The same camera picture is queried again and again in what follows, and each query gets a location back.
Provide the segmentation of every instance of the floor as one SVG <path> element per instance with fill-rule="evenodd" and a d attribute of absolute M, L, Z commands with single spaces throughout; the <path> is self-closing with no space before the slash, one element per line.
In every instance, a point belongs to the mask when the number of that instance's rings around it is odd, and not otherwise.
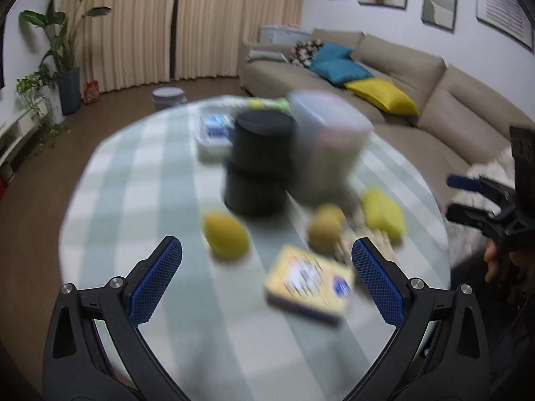
<path fill-rule="evenodd" d="M 172 82 L 189 101 L 247 96 L 238 79 Z M 71 193 L 98 143 L 153 111 L 154 85 L 106 93 L 69 116 L 70 135 L 21 164 L 0 201 L 0 339 L 31 384 L 41 390 L 43 348 L 62 285 L 58 234 Z"/>

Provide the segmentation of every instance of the metal bolt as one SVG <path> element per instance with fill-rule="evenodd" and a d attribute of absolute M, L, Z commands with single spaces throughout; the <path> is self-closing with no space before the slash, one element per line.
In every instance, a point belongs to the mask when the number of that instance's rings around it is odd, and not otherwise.
<path fill-rule="evenodd" d="M 114 277 L 112 280 L 110 280 L 110 286 L 112 288 L 120 288 L 123 283 L 122 277 Z"/>
<path fill-rule="evenodd" d="M 472 287 L 470 285 L 461 285 L 461 291 L 463 294 L 470 295 L 472 294 Z"/>
<path fill-rule="evenodd" d="M 418 277 L 415 277 L 414 279 L 412 279 L 410 281 L 410 285 L 414 289 L 422 289 L 425 286 L 425 283 L 424 283 L 424 281 L 422 279 L 419 279 Z"/>
<path fill-rule="evenodd" d="M 69 294 L 72 291 L 72 284 L 66 283 L 62 286 L 61 290 L 62 294 Z"/>

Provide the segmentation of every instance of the checkered tablecloth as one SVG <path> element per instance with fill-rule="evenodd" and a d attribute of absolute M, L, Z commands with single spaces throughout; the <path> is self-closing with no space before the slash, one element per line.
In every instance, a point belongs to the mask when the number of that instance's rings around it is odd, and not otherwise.
<path fill-rule="evenodd" d="M 268 307 L 262 285 L 283 244 L 306 248 L 299 209 L 247 221 L 251 253 L 223 265 L 207 251 L 204 210 L 225 210 L 220 164 L 197 161 L 194 129 L 202 107 L 239 106 L 221 97 L 153 114 L 100 144 L 72 197 L 60 236 L 64 282 L 78 289 L 126 276 L 161 239 L 180 239 L 184 256 L 152 319 L 139 326 L 168 373 L 193 401 L 339 401 L 358 383 L 393 328 L 357 289 L 337 327 Z M 449 287 L 447 238 L 422 177 L 376 135 L 352 173 L 358 191 L 381 186 L 402 207 L 407 236 L 396 248 L 407 277 Z M 122 364 L 105 326 L 110 360 Z"/>

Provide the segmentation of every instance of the sofa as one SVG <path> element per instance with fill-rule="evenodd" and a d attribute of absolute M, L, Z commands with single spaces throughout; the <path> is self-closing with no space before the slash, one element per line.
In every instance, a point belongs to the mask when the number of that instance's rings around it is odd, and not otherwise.
<path fill-rule="evenodd" d="M 454 66 L 446 66 L 442 57 L 359 31 L 315 29 L 311 38 L 353 49 L 351 57 L 375 77 L 405 92 L 419 116 L 381 112 L 306 68 L 268 60 L 246 61 L 251 49 L 277 51 L 288 57 L 291 45 L 244 42 L 239 62 L 242 87 L 263 98 L 285 97 L 295 89 L 343 97 L 370 119 L 378 136 L 418 169 L 442 211 L 455 194 L 446 185 L 448 175 L 464 174 L 472 164 L 496 158 L 509 144 L 509 125 L 533 126 L 510 101 Z"/>

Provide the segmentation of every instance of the brown patterned pillow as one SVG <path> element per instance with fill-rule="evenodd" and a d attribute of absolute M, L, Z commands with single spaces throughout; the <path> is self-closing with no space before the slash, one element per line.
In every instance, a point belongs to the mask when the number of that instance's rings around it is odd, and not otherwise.
<path fill-rule="evenodd" d="M 292 48 L 290 58 L 288 60 L 291 64 L 308 68 L 312 62 L 312 59 L 316 56 L 322 46 L 323 41 L 321 39 L 297 42 L 295 47 Z"/>

